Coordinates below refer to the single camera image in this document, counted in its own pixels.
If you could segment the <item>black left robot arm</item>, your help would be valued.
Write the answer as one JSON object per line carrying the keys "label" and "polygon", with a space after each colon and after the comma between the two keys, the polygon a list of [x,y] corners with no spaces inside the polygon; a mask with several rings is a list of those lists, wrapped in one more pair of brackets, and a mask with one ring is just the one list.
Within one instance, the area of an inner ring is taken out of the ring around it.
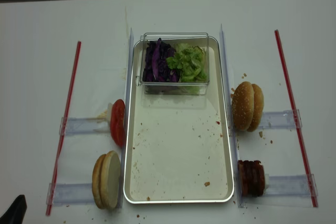
{"label": "black left robot arm", "polygon": [[22,224],[27,210],[25,195],[19,195],[0,218],[0,224]]}

